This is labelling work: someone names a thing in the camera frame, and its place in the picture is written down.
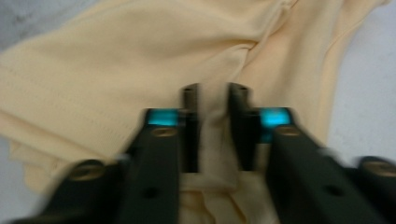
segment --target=cream cloth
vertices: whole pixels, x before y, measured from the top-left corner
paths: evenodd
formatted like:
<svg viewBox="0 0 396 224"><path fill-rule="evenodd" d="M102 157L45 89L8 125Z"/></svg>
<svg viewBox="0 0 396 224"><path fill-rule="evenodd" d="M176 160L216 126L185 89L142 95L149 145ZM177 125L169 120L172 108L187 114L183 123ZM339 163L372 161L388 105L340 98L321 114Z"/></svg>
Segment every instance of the cream cloth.
<svg viewBox="0 0 396 224"><path fill-rule="evenodd" d="M182 176L181 223L272 223L262 174L237 171L226 82L253 89L254 105L293 107L325 142L343 51L383 3L101 2L1 56L0 134L45 191L70 162L123 151L144 108L178 107L179 89L201 83L202 172Z"/></svg>

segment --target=cyan light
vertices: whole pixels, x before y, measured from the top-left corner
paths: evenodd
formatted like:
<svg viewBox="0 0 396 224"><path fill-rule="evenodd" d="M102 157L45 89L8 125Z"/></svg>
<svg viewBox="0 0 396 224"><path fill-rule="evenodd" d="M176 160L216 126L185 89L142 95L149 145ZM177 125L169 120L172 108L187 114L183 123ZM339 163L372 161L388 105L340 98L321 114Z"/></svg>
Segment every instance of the cyan light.
<svg viewBox="0 0 396 224"><path fill-rule="evenodd" d="M177 109L152 109L148 117L148 124L161 126L177 126Z"/></svg>
<svg viewBox="0 0 396 224"><path fill-rule="evenodd" d="M266 107L260 110L262 124L262 142L271 143L272 132L276 126L291 124L290 114L286 108Z"/></svg>

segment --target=white table surface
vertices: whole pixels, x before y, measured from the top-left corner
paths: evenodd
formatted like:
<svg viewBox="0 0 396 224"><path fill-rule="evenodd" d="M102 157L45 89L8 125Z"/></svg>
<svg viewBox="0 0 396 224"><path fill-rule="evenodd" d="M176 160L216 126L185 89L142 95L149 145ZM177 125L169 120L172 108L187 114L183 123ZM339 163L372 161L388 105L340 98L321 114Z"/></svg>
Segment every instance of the white table surface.
<svg viewBox="0 0 396 224"><path fill-rule="evenodd" d="M95 1L0 0L0 50L57 27ZM396 1L375 9L347 49L328 146L349 163L367 155L396 161ZM0 138L0 222L31 214L39 201L24 186L21 165L7 157L7 140Z"/></svg>

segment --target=beige fabric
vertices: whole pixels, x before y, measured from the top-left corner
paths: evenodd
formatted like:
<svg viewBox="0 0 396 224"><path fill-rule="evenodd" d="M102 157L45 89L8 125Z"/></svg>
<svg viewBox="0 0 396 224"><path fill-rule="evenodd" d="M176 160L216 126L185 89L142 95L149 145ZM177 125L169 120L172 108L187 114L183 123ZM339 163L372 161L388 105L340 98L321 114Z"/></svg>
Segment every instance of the beige fabric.
<svg viewBox="0 0 396 224"><path fill-rule="evenodd" d="M36 191L70 164L111 160L148 107L201 83L202 172L181 178L181 223L273 223L260 172L239 173L226 82L289 106L325 142L337 68L383 0L104 1L0 58L0 134Z"/></svg>

